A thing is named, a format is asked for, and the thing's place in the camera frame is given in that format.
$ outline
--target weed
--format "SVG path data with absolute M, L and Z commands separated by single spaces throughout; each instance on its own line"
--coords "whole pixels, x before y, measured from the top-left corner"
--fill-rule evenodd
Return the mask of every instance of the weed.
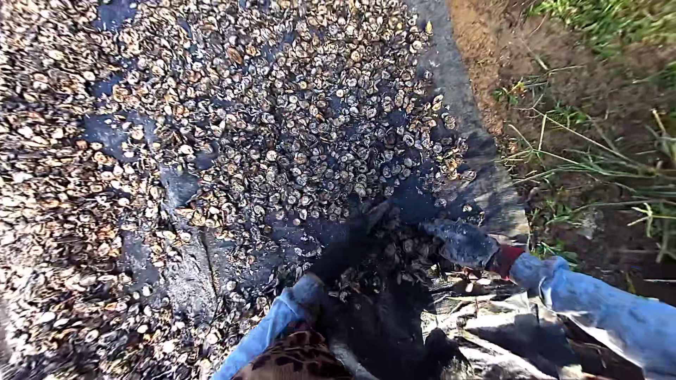
M 575 269 L 578 265 L 577 254 L 575 252 L 566 251 L 564 246 L 565 242 L 561 240 L 557 240 L 552 244 L 540 241 L 531 253 L 541 259 L 550 258 L 552 256 L 561 256 L 568 261 L 573 269 Z
M 646 128 L 653 136 L 655 149 L 631 155 L 619 149 L 616 141 L 609 139 L 593 118 L 552 97 L 547 81 L 552 71 L 522 78 L 514 86 L 501 89 L 501 99 L 515 99 L 507 100 L 510 107 L 541 120 L 540 134 L 533 142 L 526 139 L 515 125 L 507 124 L 518 135 L 520 150 L 504 158 L 505 165 L 516 168 L 519 164 L 527 164 L 531 169 L 526 175 L 515 178 L 514 183 L 535 183 L 551 188 L 551 180 L 556 175 L 580 173 L 601 183 L 619 186 L 632 199 L 572 208 L 551 197 L 534 208 L 531 226 L 546 230 L 552 224 L 567 223 L 579 227 L 578 216 L 582 210 L 591 207 L 622 207 L 639 214 L 639 218 L 630 225 L 645 223 L 646 235 L 657 240 L 660 246 L 658 262 L 665 256 L 676 259 L 676 241 L 673 239 L 676 235 L 676 137 L 670 133 L 676 129 L 676 110 L 665 115 L 652 110 L 656 128 Z M 525 93 L 531 94 L 531 105 L 518 108 L 518 104 L 527 100 Z M 663 116 L 666 116 L 666 122 L 662 121 Z M 570 138 L 580 142 L 577 143 L 578 148 L 563 149 L 557 153 L 547 150 L 543 147 L 546 130 L 570 134 Z M 596 132 L 600 139 L 592 139 L 591 132 Z M 668 160 L 655 160 L 656 164 L 646 163 L 642 158 L 648 153 L 661 155 Z
M 558 18 L 603 57 L 630 43 L 676 41 L 674 0 L 543 0 L 529 13 Z

